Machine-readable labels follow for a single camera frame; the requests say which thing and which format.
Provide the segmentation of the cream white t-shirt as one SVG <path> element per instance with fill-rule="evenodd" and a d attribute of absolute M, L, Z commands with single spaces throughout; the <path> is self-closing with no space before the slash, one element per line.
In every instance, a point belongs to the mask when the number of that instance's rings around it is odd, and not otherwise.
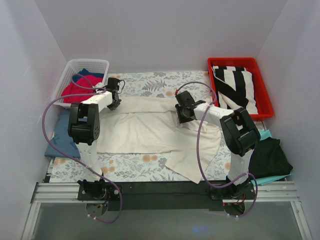
<path fill-rule="evenodd" d="M 203 171 L 218 153 L 220 128 L 193 120 L 179 123 L 173 98 L 145 96 L 123 97 L 116 110 L 100 113 L 100 135 L 97 152 L 101 154 L 169 153 L 165 166 L 188 180 L 199 183 L 196 144 Z"/>

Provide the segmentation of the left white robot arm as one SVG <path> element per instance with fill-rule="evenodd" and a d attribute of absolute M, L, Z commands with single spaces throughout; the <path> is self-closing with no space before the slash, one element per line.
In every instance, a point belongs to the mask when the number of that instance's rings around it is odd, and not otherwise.
<path fill-rule="evenodd" d="M 102 170 L 98 162 L 97 140 L 100 135 L 100 112 L 105 108 L 116 110 L 121 104 L 119 98 L 121 80 L 110 77 L 107 85 L 98 87 L 96 95 L 89 99 L 72 103 L 68 121 L 68 135 L 80 154 L 80 162 L 86 167 L 86 175 L 78 183 L 83 191 L 95 200 L 107 197 L 108 191 L 101 179 Z"/>

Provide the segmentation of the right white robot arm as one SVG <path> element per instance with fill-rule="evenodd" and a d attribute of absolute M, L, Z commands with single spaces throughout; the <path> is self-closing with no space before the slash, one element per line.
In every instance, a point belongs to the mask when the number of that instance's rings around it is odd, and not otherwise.
<path fill-rule="evenodd" d="M 220 127 L 228 149 L 231 152 L 230 169 L 225 184 L 210 183 L 205 177 L 200 157 L 200 133 L 197 133 L 196 157 L 200 173 L 209 185 L 209 192 L 214 197 L 236 198 L 242 196 L 248 187 L 250 178 L 249 165 L 252 153 L 260 140 L 260 133 L 248 111 L 240 107 L 236 110 L 223 109 L 204 100 L 195 101 L 188 91 L 176 93 L 175 105 L 180 123 L 199 120 L 198 131 L 203 122 Z"/>

